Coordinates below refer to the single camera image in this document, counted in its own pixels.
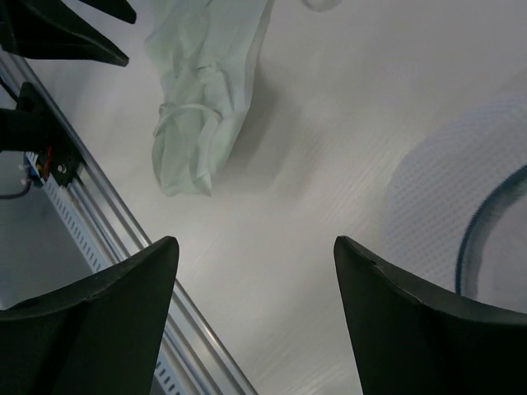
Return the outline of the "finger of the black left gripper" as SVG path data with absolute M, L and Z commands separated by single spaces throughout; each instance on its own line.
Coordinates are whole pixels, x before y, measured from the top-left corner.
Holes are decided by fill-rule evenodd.
M 127 0 L 81 0 L 81 2 L 129 24 L 134 24 L 137 20 L 137 13 Z
M 2 1 L 1 47 L 23 58 L 92 60 L 125 67 L 129 58 L 62 1 Z

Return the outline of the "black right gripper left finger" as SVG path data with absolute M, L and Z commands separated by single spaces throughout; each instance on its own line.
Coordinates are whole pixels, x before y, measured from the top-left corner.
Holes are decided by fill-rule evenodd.
M 1 312 L 3 394 L 148 394 L 180 247 L 132 257 Z

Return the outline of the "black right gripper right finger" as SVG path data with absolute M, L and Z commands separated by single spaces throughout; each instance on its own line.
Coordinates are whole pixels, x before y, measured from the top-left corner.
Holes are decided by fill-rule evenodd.
M 333 255 L 365 394 L 524 394 L 526 316 L 459 296 L 347 236 Z

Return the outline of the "pale green bra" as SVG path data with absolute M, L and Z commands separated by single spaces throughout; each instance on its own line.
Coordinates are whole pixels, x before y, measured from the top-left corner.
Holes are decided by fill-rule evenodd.
M 272 1 L 155 1 L 147 57 L 163 101 L 153 133 L 160 190 L 209 194 L 250 109 Z

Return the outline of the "white mesh laundry bag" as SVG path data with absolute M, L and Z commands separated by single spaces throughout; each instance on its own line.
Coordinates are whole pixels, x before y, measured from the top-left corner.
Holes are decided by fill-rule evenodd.
M 403 159 L 385 190 L 380 256 L 449 291 L 469 224 L 526 164 L 526 96 L 497 97 L 449 121 Z

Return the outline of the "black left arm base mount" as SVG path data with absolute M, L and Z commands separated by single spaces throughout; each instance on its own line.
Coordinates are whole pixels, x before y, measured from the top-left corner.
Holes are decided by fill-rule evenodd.
M 64 187 L 84 164 L 67 129 L 28 81 L 21 85 L 16 108 L 1 109 L 1 150 L 36 154 L 38 175 L 44 179 L 53 177 Z

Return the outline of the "aluminium rail frame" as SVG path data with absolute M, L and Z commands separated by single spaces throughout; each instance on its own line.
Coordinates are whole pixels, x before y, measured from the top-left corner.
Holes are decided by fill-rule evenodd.
M 1 391 L 251 394 L 25 59 L 1 56 Z

